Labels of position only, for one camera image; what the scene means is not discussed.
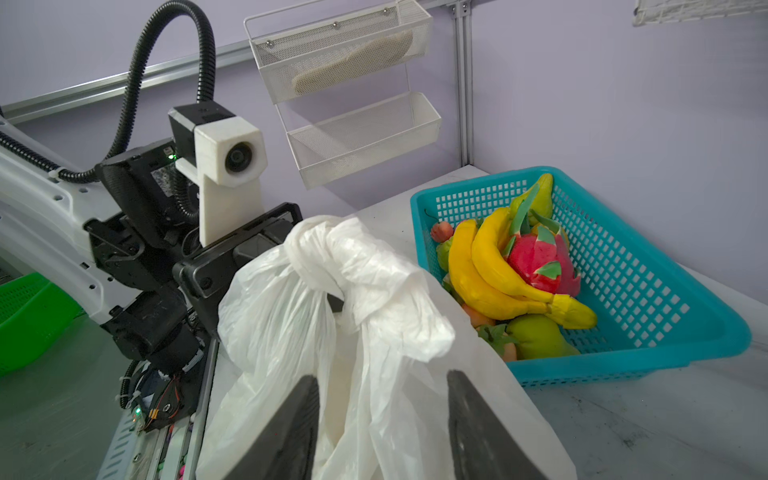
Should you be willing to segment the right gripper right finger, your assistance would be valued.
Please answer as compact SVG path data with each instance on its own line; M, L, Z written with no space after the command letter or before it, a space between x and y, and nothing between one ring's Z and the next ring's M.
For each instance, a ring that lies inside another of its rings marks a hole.
M542 479L467 375L447 373L448 430L458 479Z

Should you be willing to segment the yellow fake banana bunch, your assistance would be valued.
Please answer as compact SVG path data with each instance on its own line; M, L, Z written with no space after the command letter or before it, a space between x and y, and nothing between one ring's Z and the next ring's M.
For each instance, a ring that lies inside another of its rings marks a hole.
M462 221L455 228L448 254L453 289L475 312L492 320L542 314L565 329L591 329L597 314L567 294L546 292L528 284L502 256L511 219L500 208L481 224Z

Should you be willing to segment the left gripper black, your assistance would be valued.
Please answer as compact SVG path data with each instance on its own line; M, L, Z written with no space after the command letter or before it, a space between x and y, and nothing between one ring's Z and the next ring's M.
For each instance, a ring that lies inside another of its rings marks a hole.
M109 310L104 328L122 354L178 372L215 336L218 306L235 273L283 243L302 219L284 202L204 247L199 228L179 213L160 184L173 171L172 140L160 140L97 164L94 172L120 211L85 223L96 266L138 290L130 303Z

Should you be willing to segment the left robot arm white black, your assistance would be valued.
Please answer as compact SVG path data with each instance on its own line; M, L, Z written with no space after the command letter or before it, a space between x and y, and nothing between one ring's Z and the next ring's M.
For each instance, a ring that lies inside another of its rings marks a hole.
M70 295L129 359L168 376L217 333L235 274L301 221L266 210L259 130L214 102L173 108L173 134L99 163L51 165L1 130L1 244Z

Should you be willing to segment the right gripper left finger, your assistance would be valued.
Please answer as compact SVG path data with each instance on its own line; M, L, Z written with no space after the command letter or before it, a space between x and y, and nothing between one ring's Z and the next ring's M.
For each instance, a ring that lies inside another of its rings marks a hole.
M225 479L310 479L319 416L318 381L305 375Z

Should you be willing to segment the white lemon print plastic bag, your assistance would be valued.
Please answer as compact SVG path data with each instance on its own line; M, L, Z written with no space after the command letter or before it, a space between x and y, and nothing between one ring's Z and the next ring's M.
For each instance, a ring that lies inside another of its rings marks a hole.
M207 424L201 479L224 478L306 375L319 384L315 478L450 479L452 370L469 377L546 477L577 475L458 303L357 218L300 222L237 271L218 315L239 375Z

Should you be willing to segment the pink fake dragon fruit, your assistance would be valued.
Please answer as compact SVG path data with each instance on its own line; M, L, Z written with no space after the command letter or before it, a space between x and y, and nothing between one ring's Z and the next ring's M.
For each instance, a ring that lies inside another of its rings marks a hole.
M581 274L569 254L567 233L539 224L526 235L517 235L507 263L530 286L552 294L576 297L581 290Z

